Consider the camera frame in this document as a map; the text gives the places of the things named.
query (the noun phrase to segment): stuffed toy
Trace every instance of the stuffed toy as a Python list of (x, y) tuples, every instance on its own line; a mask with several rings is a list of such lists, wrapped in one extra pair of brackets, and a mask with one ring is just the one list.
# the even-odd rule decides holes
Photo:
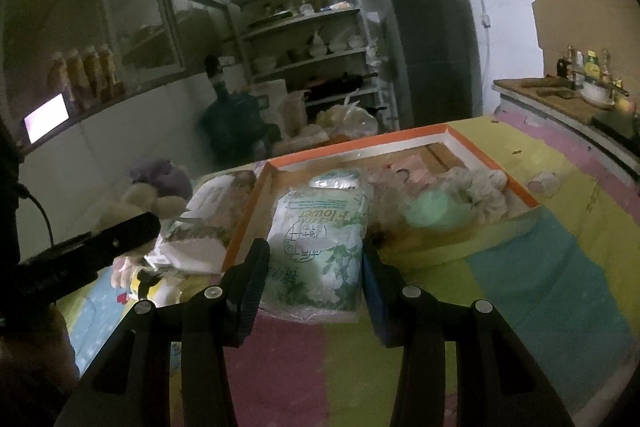
[[(142, 160), (129, 171), (131, 186), (120, 201), (111, 201), (102, 211), (94, 232), (100, 232), (127, 219), (152, 212), (160, 221), (180, 216), (193, 190), (187, 174), (169, 160)], [(149, 253), (155, 240), (113, 260), (111, 286), (129, 289), (132, 272)]]

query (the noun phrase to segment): box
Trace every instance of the box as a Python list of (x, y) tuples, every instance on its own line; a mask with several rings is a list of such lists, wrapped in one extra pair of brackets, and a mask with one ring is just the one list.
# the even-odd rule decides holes
[(640, 94), (640, 6), (636, 0), (535, 0), (533, 15), (545, 74), (556, 74), (556, 63), (572, 44), (586, 59), (606, 48), (611, 73), (632, 94)]
[[(489, 156), (447, 124), (372, 136), (273, 158), (258, 177), (247, 209), (229, 244), (223, 269), (242, 263), (254, 238), (267, 237), (274, 205), (289, 187), (306, 185), (312, 177), (337, 166), (383, 166), (416, 153), (436, 174), (453, 166), (500, 169)], [(434, 266), (461, 259), (529, 232), (538, 221), (540, 205), (510, 176), (504, 193), (509, 211), (500, 221), (451, 233), (434, 233), (407, 226), (380, 249), (381, 257), (400, 269)]]

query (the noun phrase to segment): person's hand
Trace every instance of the person's hand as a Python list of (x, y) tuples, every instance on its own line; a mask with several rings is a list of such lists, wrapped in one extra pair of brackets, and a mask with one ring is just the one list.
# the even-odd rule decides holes
[(51, 305), (0, 337), (0, 425), (53, 425), (78, 380), (65, 319)]

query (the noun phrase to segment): refrigerator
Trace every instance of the refrigerator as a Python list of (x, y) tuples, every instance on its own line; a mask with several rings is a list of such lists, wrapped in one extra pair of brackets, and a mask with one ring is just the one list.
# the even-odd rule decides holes
[(471, 118), (471, 71), (456, 0), (375, 0), (400, 129)]

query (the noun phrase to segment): kitchen counter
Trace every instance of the kitchen counter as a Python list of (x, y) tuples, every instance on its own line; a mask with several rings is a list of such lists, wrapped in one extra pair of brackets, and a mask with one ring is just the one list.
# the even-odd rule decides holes
[(540, 79), (494, 80), (493, 89), (500, 93), (503, 104), (554, 120), (602, 150), (634, 179), (640, 179), (640, 157), (593, 125), (594, 117), (605, 111), (586, 103), (582, 97), (565, 100), (558, 96), (540, 96), (539, 87), (524, 87), (532, 80)]

